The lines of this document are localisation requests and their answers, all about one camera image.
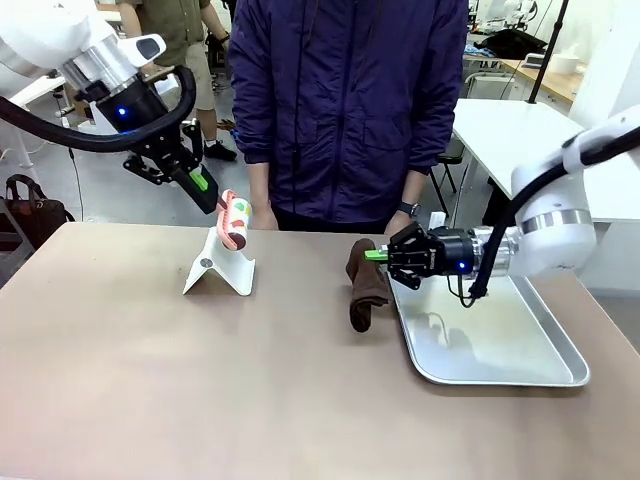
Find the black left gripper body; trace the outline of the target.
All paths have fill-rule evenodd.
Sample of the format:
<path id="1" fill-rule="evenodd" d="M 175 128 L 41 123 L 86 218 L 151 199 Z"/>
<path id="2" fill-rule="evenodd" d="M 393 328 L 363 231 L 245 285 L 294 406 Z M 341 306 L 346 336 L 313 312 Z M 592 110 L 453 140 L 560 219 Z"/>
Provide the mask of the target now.
<path id="1" fill-rule="evenodd" d="M 97 102 L 98 111 L 116 132 L 111 135 L 78 133 L 73 146 L 95 153 L 128 151 L 151 162 L 154 158 L 185 151 L 181 131 L 185 119 L 185 87 L 180 86 L 179 92 L 178 103 L 169 109 L 154 85 L 135 80 L 124 90 Z"/>

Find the person right hand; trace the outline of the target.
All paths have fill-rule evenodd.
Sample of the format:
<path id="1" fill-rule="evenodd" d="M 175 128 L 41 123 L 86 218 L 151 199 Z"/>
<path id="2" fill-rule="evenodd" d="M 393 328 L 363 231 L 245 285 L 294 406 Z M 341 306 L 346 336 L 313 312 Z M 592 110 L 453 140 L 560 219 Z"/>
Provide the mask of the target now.
<path id="1" fill-rule="evenodd" d="M 253 230 L 277 231 L 278 221 L 268 198 L 251 199 L 252 217 L 250 225 Z"/>

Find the person left hand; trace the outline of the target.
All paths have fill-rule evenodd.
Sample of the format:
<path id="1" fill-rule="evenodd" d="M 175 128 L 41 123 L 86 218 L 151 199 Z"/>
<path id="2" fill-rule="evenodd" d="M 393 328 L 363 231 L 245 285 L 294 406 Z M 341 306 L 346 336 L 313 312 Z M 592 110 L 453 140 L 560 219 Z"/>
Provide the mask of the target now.
<path id="1" fill-rule="evenodd" d="M 387 223 L 384 234 L 391 237 L 410 225 L 413 221 L 414 218 L 409 214 L 402 211 L 396 211 Z"/>

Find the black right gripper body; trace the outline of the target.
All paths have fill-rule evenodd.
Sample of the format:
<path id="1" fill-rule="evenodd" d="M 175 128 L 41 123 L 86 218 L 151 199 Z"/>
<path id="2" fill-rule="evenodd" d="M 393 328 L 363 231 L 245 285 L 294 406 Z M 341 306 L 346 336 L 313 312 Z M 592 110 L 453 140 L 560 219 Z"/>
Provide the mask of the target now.
<path id="1" fill-rule="evenodd" d="M 479 268 L 479 240 L 472 230 L 438 227 L 427 231 L 429 276 L 473 276 Z"/>

